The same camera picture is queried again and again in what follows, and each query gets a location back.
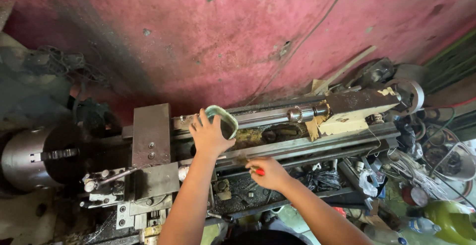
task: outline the white plastic bag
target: white plastic bag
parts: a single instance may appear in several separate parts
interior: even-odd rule
[[[362,187],[366,195],[375,197],[377,196],[377,188],[367,181],[367,177],[371,174],[373,174],[373,171],[370,169],[362,170],[359,176],[358,185]]]

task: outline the hand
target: hand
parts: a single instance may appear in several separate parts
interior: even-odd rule
[[[262,168],[265,171],[265,175],[257,175],[250,170],[251,178],[253,178],[258,185],[271,190],[281,192],[283,187],[286,187],[289,184],[289,181],[294,179],[288,174],[283,166],[281,166],[281,164],[271,157],[251,159],[245,167],[251,168],[252,166]]]
[[[220,115],[215,115],[213,123],[210,123],[205,110],[202,108],[200,109],[200,120],[202,123],[199,122],[199,116],[195,114],[193,115],[193,123],[188,126],[197,149],[195,155],[216,161],[221,153],[235,145],[236,140],[227,140],[223,137]]]

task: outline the pink wall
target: pink wall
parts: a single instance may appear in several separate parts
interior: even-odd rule
[[[292,96],[370,45],[365,60],[418,64],[476,23],[476,0],[339,0],[289,59],[334,0],[16,1],[5,31],[29,48],[83,52],[112,84],[90,94],[125,124],[136,106],[244,105],[277,71],[254,103]]]

